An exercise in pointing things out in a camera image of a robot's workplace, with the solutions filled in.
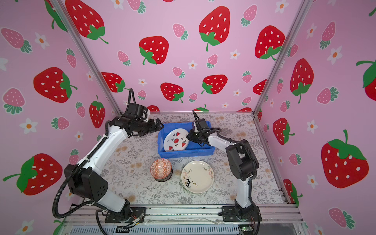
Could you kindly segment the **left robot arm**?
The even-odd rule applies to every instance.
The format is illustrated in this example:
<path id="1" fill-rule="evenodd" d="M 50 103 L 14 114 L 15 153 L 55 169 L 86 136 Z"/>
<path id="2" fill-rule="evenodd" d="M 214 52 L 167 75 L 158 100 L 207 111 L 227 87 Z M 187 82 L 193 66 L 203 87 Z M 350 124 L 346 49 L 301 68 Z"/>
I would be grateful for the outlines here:
<path id="1" fill-rule="evenodd" d="M 77 164 L 69 164 L 64 169 L 65 181 L 55 196 L 52 214 L 55 218 L 64 218 L 74 213 L 85 205 L 94 205 L 108 211 L 115 220 L 128 222 L 133 217 L 133 212 L 128 200 L 115 194 L 108 182 L 102 178 L 102 171 L 117 147 L 131 137 L 159 132 L 164 125 L 157 119 L 135 119 L 118 116 L 105 125 L 105 134 L 93 149 Z M 62 191 L 69 191 L 79 197 L 87 199 L 66 213 L 58 212 L 58 201 Z"/>

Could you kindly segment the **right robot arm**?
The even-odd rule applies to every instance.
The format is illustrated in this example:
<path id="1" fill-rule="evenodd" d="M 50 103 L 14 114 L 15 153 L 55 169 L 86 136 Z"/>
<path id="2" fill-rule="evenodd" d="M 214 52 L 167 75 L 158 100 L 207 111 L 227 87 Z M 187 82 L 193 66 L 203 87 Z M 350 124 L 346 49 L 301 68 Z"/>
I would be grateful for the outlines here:
<path id="1" fill-rule="evenodd" d="M 230 170 L 238 180 L 233 215 L 240 221 L 253 219 L 257 223 L 261 222 L 259 207 L 252 200 L 252 181 L 257 177 L 259 163 L 248 141 L 224 137 L 218 128 L 204 131 L 192 129 L 187 137 L 189 141 L 213 146 L 227 154 Z"/>

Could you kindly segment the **watermelon pattern plate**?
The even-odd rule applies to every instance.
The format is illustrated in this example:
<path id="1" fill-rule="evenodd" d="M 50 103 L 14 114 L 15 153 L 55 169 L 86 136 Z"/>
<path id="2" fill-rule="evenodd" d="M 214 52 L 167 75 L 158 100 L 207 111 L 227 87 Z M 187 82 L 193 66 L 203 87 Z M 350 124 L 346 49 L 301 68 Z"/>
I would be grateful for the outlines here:
<path id="1" fill-rule="evenodd" d="M 164 151 L 171 152 L 171 151 L 183 151 L 185 150 L 190 141 L 188 140 L 188 131 L 183 128 L 177 128 L 172 130 L 164 139 Z"/>

